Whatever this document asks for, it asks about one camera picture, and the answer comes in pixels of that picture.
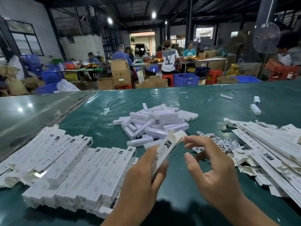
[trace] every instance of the hand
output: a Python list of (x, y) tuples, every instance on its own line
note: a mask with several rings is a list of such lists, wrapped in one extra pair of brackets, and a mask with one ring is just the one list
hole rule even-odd
[(159, 145), (148, 148), (128, 170), (117, 205), (103, 225), (140, 225), (151, 212), (169, 165), (168, 162), (162, 164), (152, 181), (151, 167), (158, 147)]
[[(204, 147), (204, 151), (195, 158), (189, 153), (184, 155), (188, 170), (202, 196), (224, 215), (227, 215), (230, 208), (234, 211), (246, 197), (241, 190), (232, 159), (209, 137), (185, 136), (182, 141), (186, 143), (187, 149)], [(208, 158), (211, 163), (211, 170), (206, 173), (203, 173), (198, 164), (204, 158)]]

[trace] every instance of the person in white and gray t-shirt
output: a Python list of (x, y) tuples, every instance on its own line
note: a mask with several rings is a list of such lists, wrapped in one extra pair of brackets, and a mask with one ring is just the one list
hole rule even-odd
[(162, 74), (173, 74), (175, 72), (175, 58), (177, 58), (178, 61), (180, 60), (178, 51), (170, 48), (170, 40), (166, 40), (163, 46), (165, 47), (165, 50), (162, 52), (164, 60), (161, 68)]

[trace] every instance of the ceiling light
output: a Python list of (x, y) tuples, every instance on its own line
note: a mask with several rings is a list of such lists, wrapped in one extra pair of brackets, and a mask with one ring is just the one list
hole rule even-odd
[(111, 19), (110, 17), (108, 17), (108, 23), (109, 23), (109, 24), (112, 24), (112, 23), (113, 23), (113, 21), (112, 21), (112, 19)]

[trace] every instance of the right hand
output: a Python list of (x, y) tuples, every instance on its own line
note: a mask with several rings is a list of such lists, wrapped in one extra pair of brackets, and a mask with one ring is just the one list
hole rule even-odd
[[(246, 196), (241, 190), (232, 159), (209, 137), (185, 136), (182, 141), (187, 149), (204, 147), (204, 151), (195, 157), (188, 152), (184, 156), (188, 170), (205, 200), (224, 215), (231, 209), (239, 208)], [(206, 173), (198, 164), (204, 158), (211, 163), (211, 170)]]

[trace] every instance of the person in red shirt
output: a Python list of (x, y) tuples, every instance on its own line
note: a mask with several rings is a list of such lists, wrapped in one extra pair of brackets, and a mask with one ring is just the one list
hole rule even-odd
[(162, 47), (158, 47), (158, 51), (156, 53), (156, 58), (163, 58), (163, 56), (162, 56)]

